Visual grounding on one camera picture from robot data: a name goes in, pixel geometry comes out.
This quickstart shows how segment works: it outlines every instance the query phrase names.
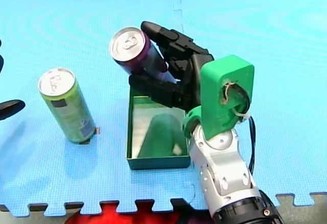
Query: barcode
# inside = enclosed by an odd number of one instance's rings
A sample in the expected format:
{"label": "barcode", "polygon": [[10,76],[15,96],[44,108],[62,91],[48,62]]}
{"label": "barcode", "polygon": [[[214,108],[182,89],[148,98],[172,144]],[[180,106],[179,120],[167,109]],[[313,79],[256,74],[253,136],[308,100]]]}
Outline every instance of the barcode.
{"label": "barcode", "polygon": [[81,129],[81,133],[84,137],[88,136],[92,131],[94,130],[94,127],[89,120],[87,124]]}

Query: red object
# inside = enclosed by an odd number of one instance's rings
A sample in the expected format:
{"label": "red object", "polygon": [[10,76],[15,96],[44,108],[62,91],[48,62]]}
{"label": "red object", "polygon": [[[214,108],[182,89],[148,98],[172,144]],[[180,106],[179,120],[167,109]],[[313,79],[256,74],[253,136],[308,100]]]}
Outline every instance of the red object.
{"label": "red object", "polygon": [[176,224],[178,212],[153,213],[152,205],[150,202],[138,203],[136,213],[119,214],[117,204],[105,204],[101,215],[81,215],[78,212],[65,224]]}

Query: aluminum can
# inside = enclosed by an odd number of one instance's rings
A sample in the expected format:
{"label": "aluminum can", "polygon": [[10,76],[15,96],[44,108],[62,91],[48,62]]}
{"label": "aluminum can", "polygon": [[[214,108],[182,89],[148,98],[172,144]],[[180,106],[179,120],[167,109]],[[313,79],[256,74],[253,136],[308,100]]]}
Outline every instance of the aluminum can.
{"label": "aluminum can", "polygon": [[144,70],[158,80],[176,83],[158,50],[138,28],[119,30],[110,41],[109,53],[128,74],[138,74]]}
{"label": "aluminum can", "polygon": [[95,123],[75,75],[65,68],[45,72],[38,89],[68,140],[84,142],[95,132]]}

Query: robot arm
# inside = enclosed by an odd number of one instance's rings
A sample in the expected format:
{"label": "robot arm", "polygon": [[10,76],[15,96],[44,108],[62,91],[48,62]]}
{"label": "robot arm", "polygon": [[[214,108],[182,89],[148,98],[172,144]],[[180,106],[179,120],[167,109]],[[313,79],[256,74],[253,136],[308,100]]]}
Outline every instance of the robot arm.
{"label": "robot arm", "polygon": [[[190,157],[199,168],[202,191],[215,223],[283,223],[254,182],[254,158],[249,170],[239,154],[234,130],[250,107],[253,65],[236,56],[214,60],[208,50],[176,30],[151,22],[143,22],[141,29],[157,43],[178,82],[163,82],[141,73],[132,74],[129,84],[155,102],[187,112],[184,134],[190,140]],[[252,118],[249,123],[253,137]]]}
{"label": "robot arm", "polygon": [[[0,56],[0,72],[4,65],[4,59]],[[21,100],[11,100],[0,103],[0,120],[4,120],[22,110],[25,107],[25,103]]]}

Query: screw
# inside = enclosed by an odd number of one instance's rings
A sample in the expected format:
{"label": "screw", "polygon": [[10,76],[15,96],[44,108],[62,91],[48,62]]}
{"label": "screw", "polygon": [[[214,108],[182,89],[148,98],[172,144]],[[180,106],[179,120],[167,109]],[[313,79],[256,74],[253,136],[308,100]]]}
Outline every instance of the screw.
{"label": "screw", "polygon": [[264,215],[265,215],[265,216],[268,216],[268,215],[270,215],[270,210],[268,210],[268,209],[265,209],[265,210],[264,210]]}

